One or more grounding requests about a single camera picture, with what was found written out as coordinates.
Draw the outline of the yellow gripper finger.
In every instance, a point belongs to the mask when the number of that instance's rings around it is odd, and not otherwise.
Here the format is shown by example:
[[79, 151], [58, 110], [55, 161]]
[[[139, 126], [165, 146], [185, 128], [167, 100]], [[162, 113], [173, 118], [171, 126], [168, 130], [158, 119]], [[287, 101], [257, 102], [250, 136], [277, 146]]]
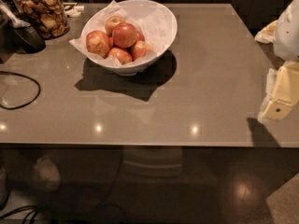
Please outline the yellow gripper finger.
[[257, 42], [263, 44], [272, 43], [274, 40], [276, 26], [277, 26], [277, 21], [272, 21], [271, 23], [266, 25], [261, 31], [259, 31], [257, 35], [254, 37], [254, 39]]
[[299, 62], [285, 62], [278, 70], [270, 68], [265, 92], [258, 121], [267, 123], [286, 118], [299, 103]]

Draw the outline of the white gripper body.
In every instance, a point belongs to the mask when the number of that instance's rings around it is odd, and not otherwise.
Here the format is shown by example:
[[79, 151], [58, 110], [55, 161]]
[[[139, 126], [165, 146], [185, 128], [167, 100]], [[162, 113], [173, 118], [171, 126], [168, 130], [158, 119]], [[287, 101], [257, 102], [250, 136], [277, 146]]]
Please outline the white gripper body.
[[279, 16], [273, 47], [282, 60], [299, 61], [299, 0], [292, 0]]

